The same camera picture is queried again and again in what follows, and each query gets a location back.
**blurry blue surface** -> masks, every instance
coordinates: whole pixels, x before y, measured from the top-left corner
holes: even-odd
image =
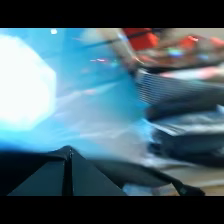
[[[135,85],[108,45],[94,47],[104,41],[95,28],[57,28],[53,34],[50,28],[10,28],[1,34],[23,40],[56,73],[57,83],[54,113],[32,130],[1,131],[2,141],[32,151],[71,145],[97,157],[129,146],[139,150],[138,136],[133,144],[133,133],[126,133],[143,117]]]

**small white light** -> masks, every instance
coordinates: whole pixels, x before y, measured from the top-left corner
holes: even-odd
[[[57,33],[58,33],[57,29],[51,29],[51,34],[57,34]]]

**bright white light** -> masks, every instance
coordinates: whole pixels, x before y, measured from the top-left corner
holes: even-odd
[[[19,38],[0,49],[0,129],[29,130],[54,110],[56,74]]]
[[[58,33],[57,29],[51,29],[51,34],[57,34],[57,33]]]

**red cloth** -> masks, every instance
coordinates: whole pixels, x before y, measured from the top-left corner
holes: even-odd
[[[151,30],[151,28],[123,28],[126,36],[145,32],[147,30]],[[146,33],[129,39],[129,42],[134,50],[139,51],[155,47],[158,44],[158,38],[152,33]]]

